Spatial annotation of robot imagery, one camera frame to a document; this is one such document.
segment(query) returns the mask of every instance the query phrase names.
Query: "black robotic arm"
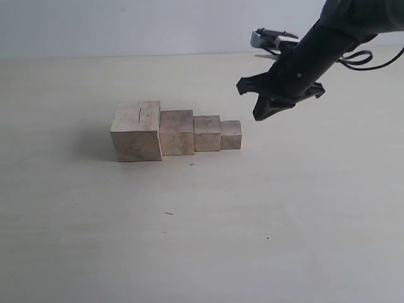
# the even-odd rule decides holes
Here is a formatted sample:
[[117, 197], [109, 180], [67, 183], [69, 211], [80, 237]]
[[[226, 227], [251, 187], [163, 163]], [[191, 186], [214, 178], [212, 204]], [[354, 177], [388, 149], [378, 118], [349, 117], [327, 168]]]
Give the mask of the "black robotic arm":
[[[237, 89], [241, 95], [259, 94], [253, 114], [255, 120], [265, 120], [307, 98], [321, 97], [325, 90], [316, 81], [336, 62], [355, 70], [372, 70], [392, 63], [404, 49], [390, 62], [375, 68], [355, 67], [372, 59], [369, 51], [343, 55], [380, 33], [402, 30], [404, 0], [327, 0], [319, 20], [302, 40], [286, 32], [264, 28], [254, 31], [251, 45], [268, 51], [275, 63], [266, 73], [241, 78]], [[369, 55], [365, 60], [351, 60], [364, 54]]]

